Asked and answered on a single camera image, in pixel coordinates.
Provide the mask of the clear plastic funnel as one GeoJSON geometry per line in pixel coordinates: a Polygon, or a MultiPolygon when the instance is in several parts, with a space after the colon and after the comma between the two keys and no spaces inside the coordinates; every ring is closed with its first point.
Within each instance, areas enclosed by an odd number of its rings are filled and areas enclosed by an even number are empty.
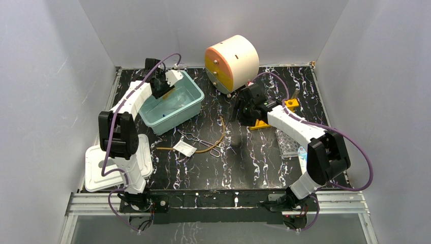
{"type": "Polygon", "coordinates": [[[173,96],[173,106],[177,109],[187,106],[194,100],[188,92],[178,92],[173,96]]]}

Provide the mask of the tan rubber tube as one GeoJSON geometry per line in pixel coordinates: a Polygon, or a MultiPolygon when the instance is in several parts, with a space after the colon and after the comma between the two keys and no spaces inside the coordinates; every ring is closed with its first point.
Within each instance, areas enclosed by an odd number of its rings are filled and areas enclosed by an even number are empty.
{"type": "Polygon", "coordinates": [[[211,150],[216,150],[217,148],[223,148],[225,146],[225,143],[223,143],[223,139],[225,138],[226,135],[226,123],[225,120],[223,119],[223,117],[220,115],[219,116],[221,123],[222,123],[222,134],[220,136],[220,138],[215,141],[214,143],[210,143],[208,141],[205,141],[197,136],[195,136],[193,133],[185,133],[184,131],[181,130],[177,130],[178,132],[180,132],[184,138],[186,138],[187,140],[192,140],[195,142],[199,142],[202,145],[205,145],[207,147],[207,149],[203,149],[203,150],[196,150],[194,153],[195,154],[202,154],[202,153],[206,153],[208,151],[211,150]]]}

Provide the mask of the large glass test tube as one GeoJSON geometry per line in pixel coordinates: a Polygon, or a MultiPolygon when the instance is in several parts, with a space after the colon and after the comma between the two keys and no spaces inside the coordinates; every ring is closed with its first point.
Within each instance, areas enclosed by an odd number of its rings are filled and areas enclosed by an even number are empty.
{"type": "Polygon", "coordinates": [[[298,95],[299,95],[299,89],[296,88],[295,91],[294,91],[294,93],[291,96],[291,100],[296,100],[297,97],[298,97],[298,95]]]}

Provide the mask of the test tube brush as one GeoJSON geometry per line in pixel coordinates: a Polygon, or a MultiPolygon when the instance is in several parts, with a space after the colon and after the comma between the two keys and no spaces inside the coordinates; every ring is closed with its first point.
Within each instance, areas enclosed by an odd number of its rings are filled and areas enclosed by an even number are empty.
{"type": "Polygon", "coordinates": [[[175,87],[174,87],[174,86],[170,87],[170,90],[169,90],[168,92],[166,92],[166,93],[162,96],[162,99],[163,99],[163,100],[168,99],[168,97],[169,97],[170,95],[172,95],[174,92],[175,92],[175,87]]]}

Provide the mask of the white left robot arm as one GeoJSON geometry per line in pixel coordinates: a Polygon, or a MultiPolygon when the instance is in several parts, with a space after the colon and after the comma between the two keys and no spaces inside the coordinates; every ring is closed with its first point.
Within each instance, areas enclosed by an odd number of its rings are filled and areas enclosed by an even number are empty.
{"type": "Polygon", "coordinates": [[[145,177],[139,166],[140,146],[135,118],[144,102],[151,96],[162,97],[174,87],[166,78],[164,62],[155,58],[145,60],[144,76],[130,83],[128,90],[109,111],[98,116],[100,148],[105,152],[101,176],[119,172],[124,191],[135,194],[132,205],[147,211],[152,198],[143,193],[145,177]]]}

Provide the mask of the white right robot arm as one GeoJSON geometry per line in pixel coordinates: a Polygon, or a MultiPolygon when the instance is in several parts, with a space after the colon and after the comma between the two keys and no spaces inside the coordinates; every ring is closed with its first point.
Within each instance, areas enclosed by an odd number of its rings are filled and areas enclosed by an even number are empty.
{"type": "Polygon", "coordinates": [[[308,195],[351,166],[342,135],[309,125],[304,118],[290,111],[285,102],[268,99],[257,84],[240,90],[231,120],[239,121],[241,126],[252,126],[261,120],[305,148],[306,170],[286,190],[286,203],[292,210],[300,210],[305,206],[308,195]]]}

